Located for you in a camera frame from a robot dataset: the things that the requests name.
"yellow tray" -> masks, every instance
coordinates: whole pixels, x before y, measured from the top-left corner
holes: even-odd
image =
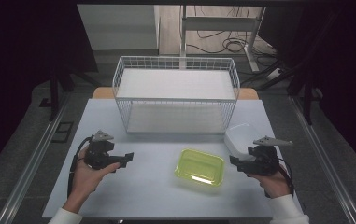
[[[183,149],[175,175],[195,182],[219,186],[223,180],[224,160],[202,151]]]

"white tabletop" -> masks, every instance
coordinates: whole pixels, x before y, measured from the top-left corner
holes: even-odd
[[[274,137],[260,100],[239,100],[230,126],[249,123],[261,135]],[[107,175],[83,205],[85,217],[112,219],[270,217],[268,200],[259,182],[247,178],[229,162],[223,135],[127,134],[114,100],[87,103],[61,173],[43,217],[53,217],[66,200],[70,164],[83,139],[98,130],[115,137],[115,156],[134,152],[126,168]],[[174,176],[181,151],[194,148],[224,159],[219,187],[197,184]]]

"white wire rack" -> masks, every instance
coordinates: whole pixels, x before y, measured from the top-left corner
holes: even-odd
[[[239,79],[232,59],[121,57],[113,91],[128,133],[224,133]]]

